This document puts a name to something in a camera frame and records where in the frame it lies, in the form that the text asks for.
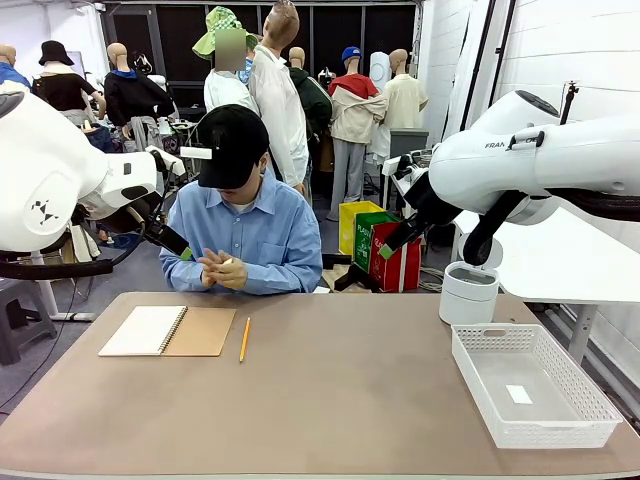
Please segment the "person's left hand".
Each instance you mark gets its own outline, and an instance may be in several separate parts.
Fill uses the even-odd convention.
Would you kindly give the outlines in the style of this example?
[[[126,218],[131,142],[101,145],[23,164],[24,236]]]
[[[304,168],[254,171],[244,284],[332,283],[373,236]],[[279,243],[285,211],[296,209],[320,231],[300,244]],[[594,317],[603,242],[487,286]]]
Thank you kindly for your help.
[[[217,284],[231,290],[242,290],[248,280],[248,267],[240,259],[229,256],[218,267]]]

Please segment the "person's right hand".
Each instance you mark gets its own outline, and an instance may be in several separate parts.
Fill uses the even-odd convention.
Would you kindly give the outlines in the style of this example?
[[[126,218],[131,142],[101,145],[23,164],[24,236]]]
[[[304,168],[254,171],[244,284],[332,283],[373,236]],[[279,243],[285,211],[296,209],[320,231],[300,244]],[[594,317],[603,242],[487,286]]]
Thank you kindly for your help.
[[[218,267],[223,260],[212,250],[205,248],[198,262],[202,265],[201,282],[205,288],[211,288],[217,282]]]

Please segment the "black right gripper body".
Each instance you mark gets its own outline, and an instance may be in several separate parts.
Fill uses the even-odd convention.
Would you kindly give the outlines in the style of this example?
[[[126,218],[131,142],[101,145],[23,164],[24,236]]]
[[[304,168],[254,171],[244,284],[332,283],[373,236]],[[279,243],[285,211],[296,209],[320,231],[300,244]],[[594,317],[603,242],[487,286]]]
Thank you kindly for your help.
[[[440,199],[435,193],[429,173],[424,171],[403,195],[405,202],[414,210],[406,220],[412,229],[427,229],[452,222],[462,210]]]

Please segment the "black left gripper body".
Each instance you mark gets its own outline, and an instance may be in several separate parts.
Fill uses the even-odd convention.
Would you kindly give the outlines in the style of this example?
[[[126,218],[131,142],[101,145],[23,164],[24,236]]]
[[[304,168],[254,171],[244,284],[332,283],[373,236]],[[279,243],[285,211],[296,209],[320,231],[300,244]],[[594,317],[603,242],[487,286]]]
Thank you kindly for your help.
[[[170,251],[177,257],[189,247],[189,243],[167,224],[154,222],[145,228],[143,236],[150,243]]]

